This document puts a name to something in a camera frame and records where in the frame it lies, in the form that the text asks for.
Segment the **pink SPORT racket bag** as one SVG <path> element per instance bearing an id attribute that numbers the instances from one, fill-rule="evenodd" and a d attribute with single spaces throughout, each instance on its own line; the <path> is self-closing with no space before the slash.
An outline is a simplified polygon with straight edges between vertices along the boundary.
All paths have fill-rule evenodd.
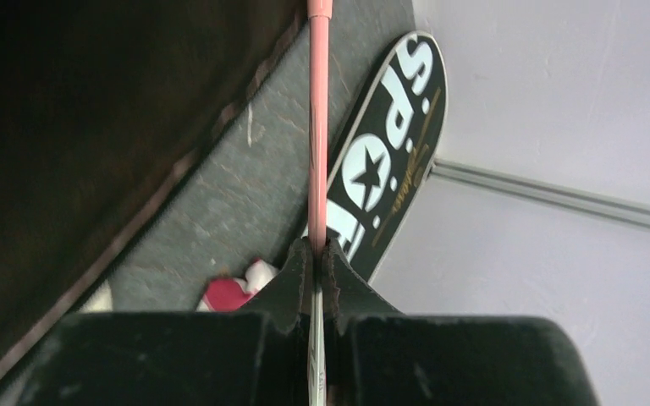
<path id="1" fill-rule="evenodd" d="M 303 1 L 0 1 L 0 381 L 218 143 Z"/>

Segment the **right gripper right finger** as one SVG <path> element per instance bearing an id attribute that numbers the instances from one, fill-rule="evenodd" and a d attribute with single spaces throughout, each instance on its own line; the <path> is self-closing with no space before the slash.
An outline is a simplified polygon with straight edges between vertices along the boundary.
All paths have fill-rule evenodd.
<path id="1" fill-rule="evenodd" d="M 322 255 L 328 396 L 335 405 L 595 405 L 581 356 L 551 320 L 406 315 Z"/>

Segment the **pink frame badminton racket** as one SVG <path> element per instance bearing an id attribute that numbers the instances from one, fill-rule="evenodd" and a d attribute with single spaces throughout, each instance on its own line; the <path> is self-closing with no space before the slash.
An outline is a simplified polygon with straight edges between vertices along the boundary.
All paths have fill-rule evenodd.
<path id="1" fill-rule="evenodd" d="M 328 390 L 322 255 L 327 240 L 328 52 L 329 21 L 332 18 L 333 3 L 327 0 L 309 0 L 307 12 L 310 25 L 310 168 L 307 228 L 313 254 L 308 382 L 310 404 L 324 406 L 328 403 Z"/>

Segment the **black SPORT racket bag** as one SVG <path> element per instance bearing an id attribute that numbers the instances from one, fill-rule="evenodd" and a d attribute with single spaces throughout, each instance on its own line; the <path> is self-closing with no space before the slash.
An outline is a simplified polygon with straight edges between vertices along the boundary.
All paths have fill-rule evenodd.
<path id="1" fill-rule="evenodd" d="M 423 30 L 376 59 L 330 159 L 327 236 L 372 280 L 432 168 L 449 108 L 441 49 Z"/>

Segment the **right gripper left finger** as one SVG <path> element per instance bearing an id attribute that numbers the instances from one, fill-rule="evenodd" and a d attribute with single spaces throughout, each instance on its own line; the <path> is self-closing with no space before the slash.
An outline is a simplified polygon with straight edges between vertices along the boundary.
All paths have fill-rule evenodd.
<path id="1" fill-rule="evenodd" d="M 48 334 L 20 405 L 307 405 L 312 252 L 233 312 L 73 313 Z"/>

